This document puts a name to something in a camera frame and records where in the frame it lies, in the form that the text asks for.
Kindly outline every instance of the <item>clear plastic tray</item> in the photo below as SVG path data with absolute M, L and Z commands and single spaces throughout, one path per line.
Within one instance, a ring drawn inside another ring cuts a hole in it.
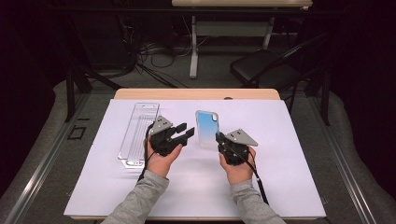
M 142 169 L 145 166 L 143 142 L 146 132 L 159 113 L 160 104 L 137 103 L 122 141 L 119 160 L 125 168 Z

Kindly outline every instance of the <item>hand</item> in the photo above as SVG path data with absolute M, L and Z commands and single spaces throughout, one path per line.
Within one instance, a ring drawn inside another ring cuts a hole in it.
M 163 156 L 154 152 L 154 149 L 152 149 L 151 143 L 149 141 L 150 138 L 151 138 L 151 136 L 148 137 L 148 141 L 147 141 L 148 156 L 151 156 L 151 155 L 152 156 L 148 160 L 148 168 L 147 169 L 156 175 L 166 178 L 166 176 L 168 175 L 169 169 L 171 168 L 172 162 L 180 154 L 182 145 L 179 144 L 177 147 L 174 148 L 174 150 L 169 155 L 167 155 L 166 157 L 163 157 Z
M 252 147 L 248 149 L 250 153 L 247 161 L 254 166 L 253 158 L 256 157 L 256 151 Z M 227 179 L 230 185 L 249 180 L 253 176 L 253 170 L 245 162 L 236 166 L 231 166 L 227 164 L 223 154 L 219 153 L 219 158 L 221 167 L 225 170 L 225 173 L 227 173 Z

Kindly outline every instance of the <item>table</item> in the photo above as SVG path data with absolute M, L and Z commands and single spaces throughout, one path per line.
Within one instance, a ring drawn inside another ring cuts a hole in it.
M 226 97 L 233 100 L 222 100 Z M 160 103 L 162 115 L 176 125 L 186 121 L 188 128 L 194 126 L 194 111 L 197 108 L 216 108 L 222 132 L 246 124 L 243 129 L 255 140 L 261 139 L 256 147 L 256 162 L 267 198 L 274 210 L 283 218 L 326 216 L 288 110 L 275 90 L 263 89 L 118 90 L 115 99 L 110 102 L 66 206 L 66 216 L 74 219 L 104 218 L 132 190 L 140 171 L 125 169 L 117 160 L 117 154 L 131 110 L 135 103 L 142 102 Z M 243 118 L 243 122 L 236 121 L 241 114 L 251 117 Z M 254 127 L 263 122 L 264 126 Z M 262 135 L 266 136 L 265 141 L 262 140 Z M 189 139 L 188 145 L 172 165 L 168 175 L 171 180 L 169 188 L 153 207 L 148 219 L 239 218 L 236 206 L 229 196 L 225 173 L 219 166 L 217 149 L 199 148 L 197 138 L 195 135 Z
M 311 0 L 172 0 L 174 7 L 310 7 Z M 197 21 L 191 22 L 190 78 L 197 78 L 198 35 L 265 36 L 262 48 L 267 49 L 275 18 L 268 21 Z

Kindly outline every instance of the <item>gray sleeve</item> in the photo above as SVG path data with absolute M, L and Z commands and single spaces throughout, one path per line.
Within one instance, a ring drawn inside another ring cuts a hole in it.
M 231 197 L 238 207 L 239 216 L 246 224 L 280 224 L 283 219 L 262 200 L 253 188 L 252 180 L 231 185 Z
M 145 223 L 152 206 L 163 195 L 168 185 L 168 179 L 146 171 L 145 177 L 103 223 Z

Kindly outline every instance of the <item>white tabletop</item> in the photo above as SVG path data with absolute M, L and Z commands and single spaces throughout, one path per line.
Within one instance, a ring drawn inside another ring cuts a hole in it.
M 259 143 L 256 163 L 271 207 L 283 218 L 326 217 L 288 110 L 278 100 L 111 100 L 66 216 L 105 217 L 133 189 L 140 171 L 125 169 L 117 155 L 134 104 L 149 102 L 160 103 L 164 117 L 175 125 L 187 122 L 188 129 L 196 127 L 196 110 L 218 113 L 221 132 L 243 129 Z M 239 218 L 218 150 L 200 148 L 197 134 L 173 163 L 170 185 L 149 218 Z
M 174 7 L 310 7 L 311 0 L 172 0 Z

